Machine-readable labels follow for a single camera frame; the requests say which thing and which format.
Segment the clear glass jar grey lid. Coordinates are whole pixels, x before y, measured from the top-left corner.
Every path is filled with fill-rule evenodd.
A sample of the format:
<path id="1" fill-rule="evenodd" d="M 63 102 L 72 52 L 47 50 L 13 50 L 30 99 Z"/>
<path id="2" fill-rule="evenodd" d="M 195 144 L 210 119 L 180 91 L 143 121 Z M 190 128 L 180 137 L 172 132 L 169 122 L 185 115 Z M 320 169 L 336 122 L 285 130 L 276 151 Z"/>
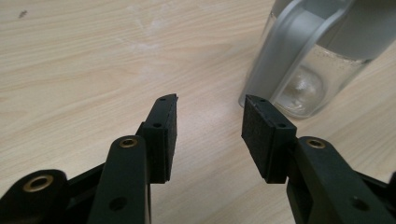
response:
<path id="1" fill-rule="evenodd" d="M 309 118 L 395 41 L 396 0 L 275 0 L 239 104 Z"/>

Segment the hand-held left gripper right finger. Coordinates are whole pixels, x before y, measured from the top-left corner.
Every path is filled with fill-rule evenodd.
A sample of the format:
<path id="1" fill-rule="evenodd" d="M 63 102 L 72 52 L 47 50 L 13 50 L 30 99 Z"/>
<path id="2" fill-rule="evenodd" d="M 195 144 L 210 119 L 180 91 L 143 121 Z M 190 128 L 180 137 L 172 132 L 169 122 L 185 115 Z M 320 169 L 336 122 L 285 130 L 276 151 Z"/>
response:
<path id="1" fill-rule="evenodd" d="M 296 224 L 396 224 L 396 172 L 376 180 L 331 143 L 296 132 L 270 102 L 246 97 L 242 138 L 265 182 L 287 185 Z"/>

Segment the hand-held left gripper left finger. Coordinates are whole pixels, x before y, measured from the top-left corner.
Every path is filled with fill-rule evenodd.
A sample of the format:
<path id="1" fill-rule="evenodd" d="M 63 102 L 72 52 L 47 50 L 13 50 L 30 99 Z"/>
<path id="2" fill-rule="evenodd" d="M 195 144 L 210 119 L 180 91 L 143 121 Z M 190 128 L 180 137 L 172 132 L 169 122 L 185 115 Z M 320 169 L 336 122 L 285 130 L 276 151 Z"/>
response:
<path id="1" fill-rule="evenodd" d="M 87 224 L 150 224 L 150 186 L 170 180 L 176 141 L 177 96 L 168 94 L 136 134 L 112 143 Z"/>

